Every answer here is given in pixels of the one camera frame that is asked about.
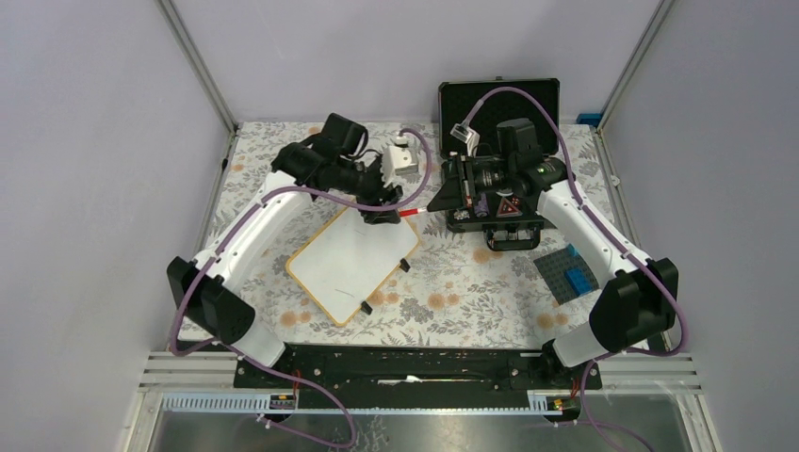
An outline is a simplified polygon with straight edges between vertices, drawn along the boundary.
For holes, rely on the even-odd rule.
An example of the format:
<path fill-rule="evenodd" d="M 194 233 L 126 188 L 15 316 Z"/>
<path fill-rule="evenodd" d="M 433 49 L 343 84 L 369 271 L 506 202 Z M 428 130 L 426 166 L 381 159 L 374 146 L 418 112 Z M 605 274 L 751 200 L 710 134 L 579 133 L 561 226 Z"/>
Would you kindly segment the red capped whiteboard marker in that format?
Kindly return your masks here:
<path fill-rule="evenodd" d="M 408 218 L 420 214 L 427 213 L 427 209 L 425 207 L 418 207 L 418 208 L 411 208 L 411 209 L 404 209 L 399 210 L 399 216 L 401 218 Z"/>

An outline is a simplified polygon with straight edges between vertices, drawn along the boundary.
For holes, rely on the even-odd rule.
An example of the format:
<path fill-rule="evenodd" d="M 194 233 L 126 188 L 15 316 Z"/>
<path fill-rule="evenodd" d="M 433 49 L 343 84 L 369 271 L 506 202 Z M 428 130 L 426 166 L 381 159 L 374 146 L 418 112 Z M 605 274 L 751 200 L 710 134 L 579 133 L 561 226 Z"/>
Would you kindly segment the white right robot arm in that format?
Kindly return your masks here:
<path fill-rule="evenodd" d="M 588 265 L 601 293 L 585 323 L 543 345 L 544 382 L 562 388 L 579 365 L 673 328 L 676 266 L 666 258 L 653 260 L 595 211 L 567 163 L 542 153 L 532 121 L 503 121 L 497 138 L 496 156 L 451 157 L 428 208 L 475 210 L 480 195 L 496 193 L 499 216 L 504 207 L 526 207 L 560 231 Z"/>

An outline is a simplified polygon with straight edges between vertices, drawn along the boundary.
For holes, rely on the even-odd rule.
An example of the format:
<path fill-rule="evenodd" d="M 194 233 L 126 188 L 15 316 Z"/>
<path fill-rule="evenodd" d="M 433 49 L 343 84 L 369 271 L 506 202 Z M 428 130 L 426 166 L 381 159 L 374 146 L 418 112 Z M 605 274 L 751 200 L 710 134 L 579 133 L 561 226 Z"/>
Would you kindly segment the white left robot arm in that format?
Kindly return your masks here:
<path fill-rule="evenodd" d="M 209 246 L 169 263 L 174 355 L 220 343 L 256 362 L 256 375 L 268 386 L 289 381 L 293 364 L 283 355 L 285 342 L 241 299 L 240 286 L 260 254 L 318 199 L 348 207 L 367 225 L 400 223 L 409 198 L 392 183 L 394 170 L 382 156 L 362 162 L 367 144 L 363 124 L 330 114 L 319 132 L 278 152 L 258 192 Z"/>

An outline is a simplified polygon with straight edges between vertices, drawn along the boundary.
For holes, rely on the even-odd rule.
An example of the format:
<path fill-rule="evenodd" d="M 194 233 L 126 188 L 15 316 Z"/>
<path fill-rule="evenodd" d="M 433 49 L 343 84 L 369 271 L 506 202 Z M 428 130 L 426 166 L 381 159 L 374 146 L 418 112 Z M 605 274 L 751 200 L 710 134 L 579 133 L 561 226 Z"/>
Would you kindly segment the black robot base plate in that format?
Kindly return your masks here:
<path fill-rule="evenodd" d="M 529 391 L 570 395 L 596 369 L 556 370 L 537 350 L 289 344 L 274 365 L 308 379 L 350 409 L 521 409 Z"/>

